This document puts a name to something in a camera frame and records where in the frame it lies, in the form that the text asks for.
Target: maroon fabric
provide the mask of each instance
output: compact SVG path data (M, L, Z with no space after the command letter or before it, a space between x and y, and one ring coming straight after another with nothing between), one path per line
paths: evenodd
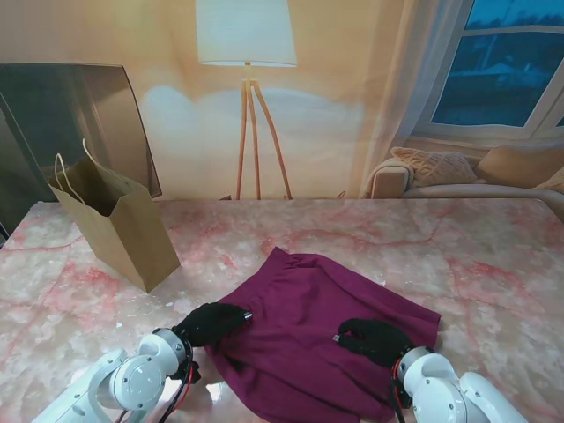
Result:
M337 327L376 318L434 346L441 319L327 257L281 249L220 302L254 318L206 351L241 401L273 423L387 421L390 370L338 346Z

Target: paper bag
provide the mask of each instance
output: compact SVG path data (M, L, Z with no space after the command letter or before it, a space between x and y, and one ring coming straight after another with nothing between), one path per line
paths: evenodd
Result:
M148 293L180 266L159 210L146 187L104 168L83 146L88 158L67 169L57 154L48 184L94 254Z

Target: white lamp shade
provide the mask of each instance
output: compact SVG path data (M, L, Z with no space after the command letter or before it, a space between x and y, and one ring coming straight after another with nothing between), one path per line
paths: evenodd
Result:
M200 63L296 66L287 0L196 0Z

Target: table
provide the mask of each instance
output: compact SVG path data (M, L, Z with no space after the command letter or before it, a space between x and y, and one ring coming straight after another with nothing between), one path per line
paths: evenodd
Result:
M59 204L0 250L0 421L30 421L79 369L230 293L276 245L319 253L442 314L439 349L529 421L564 421L564 225L532 199L159 203L182 267L143 293L95 258ZM260 420L202 352L171 422Z

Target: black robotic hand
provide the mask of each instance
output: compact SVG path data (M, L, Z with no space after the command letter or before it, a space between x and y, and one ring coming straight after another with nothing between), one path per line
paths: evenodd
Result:
M390 368L415 346L399 328L376 319L342 322L338 335L340 346L352 353L365 355L379 366Z
M206 303L174 326L172 332L192 346L209 345L243 325L248 315L247 310L232 304Z

